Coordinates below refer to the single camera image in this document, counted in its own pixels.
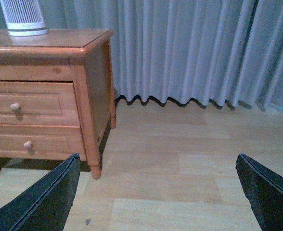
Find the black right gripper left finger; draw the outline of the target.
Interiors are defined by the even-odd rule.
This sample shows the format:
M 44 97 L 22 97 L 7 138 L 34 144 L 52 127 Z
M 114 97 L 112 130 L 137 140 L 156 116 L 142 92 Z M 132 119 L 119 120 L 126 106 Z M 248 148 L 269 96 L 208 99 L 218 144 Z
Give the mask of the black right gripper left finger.
M 79 176 L 80 157 L 73 154 L 0 208 L 0 231 L 62 231 Z

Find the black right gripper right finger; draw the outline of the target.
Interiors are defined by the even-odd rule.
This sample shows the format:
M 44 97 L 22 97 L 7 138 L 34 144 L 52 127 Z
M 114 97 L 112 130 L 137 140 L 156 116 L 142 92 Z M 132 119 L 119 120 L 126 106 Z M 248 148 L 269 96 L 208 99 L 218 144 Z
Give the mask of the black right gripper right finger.
M 236 171 L 246 198 L 263 231 L 283 231 L 283 177 L 239 154 Z

